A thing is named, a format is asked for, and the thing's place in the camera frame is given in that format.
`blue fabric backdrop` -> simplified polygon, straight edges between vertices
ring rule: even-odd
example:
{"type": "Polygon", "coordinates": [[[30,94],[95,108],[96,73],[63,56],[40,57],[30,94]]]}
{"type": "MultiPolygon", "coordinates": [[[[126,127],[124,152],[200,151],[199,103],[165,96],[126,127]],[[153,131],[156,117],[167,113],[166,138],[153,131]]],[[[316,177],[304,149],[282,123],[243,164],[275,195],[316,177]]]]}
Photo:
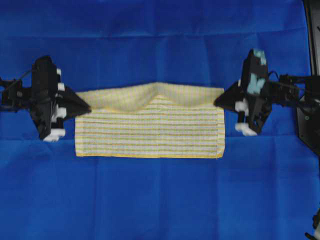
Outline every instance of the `blue fabric backdrop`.
{"type": "MultiPolygon", "coordinates": [[[[251,48],[265,50],[270,70],[309,74],[302,1],[0,3],[3,79],[51,55],[76,91],[156,81],[226,89],[251,48]]],[[[257,137],[235,122],[226,112],[218,160],[76,157],[74,120],[45,143],[27,112],[0,113],[1,239],[303,239],[320,206],[319,170],[295,111],[275,106],[257,137]]]]}

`towel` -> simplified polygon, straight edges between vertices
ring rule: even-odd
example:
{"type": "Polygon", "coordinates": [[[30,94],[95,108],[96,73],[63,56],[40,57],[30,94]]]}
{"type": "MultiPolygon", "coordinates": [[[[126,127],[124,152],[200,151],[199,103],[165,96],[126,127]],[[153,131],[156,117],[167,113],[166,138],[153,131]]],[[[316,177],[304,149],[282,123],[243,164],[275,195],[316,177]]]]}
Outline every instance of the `towel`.
{"type": "Polygon", "coordinates": [[[79,157],[220,158],[222,88],[154,82],[77,94],[92,112],[75,120],[79,157]]]}

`yellow striped towel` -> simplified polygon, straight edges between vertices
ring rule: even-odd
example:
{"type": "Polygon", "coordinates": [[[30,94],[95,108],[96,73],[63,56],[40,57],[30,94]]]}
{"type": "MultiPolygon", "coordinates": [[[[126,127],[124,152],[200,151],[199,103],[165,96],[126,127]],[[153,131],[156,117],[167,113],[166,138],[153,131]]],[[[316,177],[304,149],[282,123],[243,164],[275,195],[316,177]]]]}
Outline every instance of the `yellow striped towel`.
{"type": "Polygon", "coordinates": [[[154,82],[77,94],[92,113],[75,120],[75,151],[83,156],[220,158],[222,88],[154,82]]]}

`cloth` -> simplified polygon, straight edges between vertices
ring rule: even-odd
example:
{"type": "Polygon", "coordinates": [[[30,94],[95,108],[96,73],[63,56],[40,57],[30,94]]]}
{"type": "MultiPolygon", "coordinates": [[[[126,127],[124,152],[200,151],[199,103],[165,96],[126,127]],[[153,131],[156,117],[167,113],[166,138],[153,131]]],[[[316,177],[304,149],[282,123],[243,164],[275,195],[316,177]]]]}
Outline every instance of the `cloth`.
{"type": "Polygon", "coordinates": [[[93,111],[76,118],[76,155],[220,158],[225,116],[213,102],[222,93],[161,82],[78,92],[93,111]]]}
{"type": "MultiPolygon", "coordinates": [[[[2,0],[0,26],[2,79],[50,55],[75,92],[153,82],[227,89],[252,48],[264,50],[270,71],[310,74],[301,0],[2,0]]],[[[217,161],[76,157],[73,119],[52,144],[38,139],[28,112],[1,112],[1,238],[302,240],[313,233],[318,158],[297,137],[296,110],[272,106],[255,137],[235,130],[236,114],[224,115],[217,161]]]]}

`cable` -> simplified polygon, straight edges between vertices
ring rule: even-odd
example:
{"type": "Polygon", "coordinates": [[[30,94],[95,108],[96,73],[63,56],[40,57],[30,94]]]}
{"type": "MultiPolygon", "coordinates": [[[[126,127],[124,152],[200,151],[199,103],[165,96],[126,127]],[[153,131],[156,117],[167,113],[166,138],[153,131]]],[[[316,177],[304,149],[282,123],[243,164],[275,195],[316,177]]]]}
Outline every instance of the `cable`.
{"type": "Polygon", "coordinates": [[[2,93],[5,92],[5,91],[8,91],[10,88],[12,88],[13,86],[15,86],[15,85],[16,85],[17,83],[19,83],[20,81],[22,81],[22,79],[23,79],[25,76],[27,76],[29,73],[31,73],[31,72],[32,72],[32,70],[26,71],[21,77],[18,78],[18,80],[14,80],[14,81],[12,82],[12,84],[9,85],[6,89],[0,91],[0,94],[2,94],[2,93]]]}
{"type": "Polygon", "coordinates": [[[278,73],[277,73],[276,71],[270,71],[270,72],[268,73],[268,77],[270,77],[271,74],[275,74],[276,79],[279,80],[279,75],[278,75],[278,73]]]}
{"type": "Polygon", "coordinates": [[[26,71],[21,77],[18,78],[18,80],[22,80],[25,76],[27,76],[31,72],[32,70],[26,71]]]}

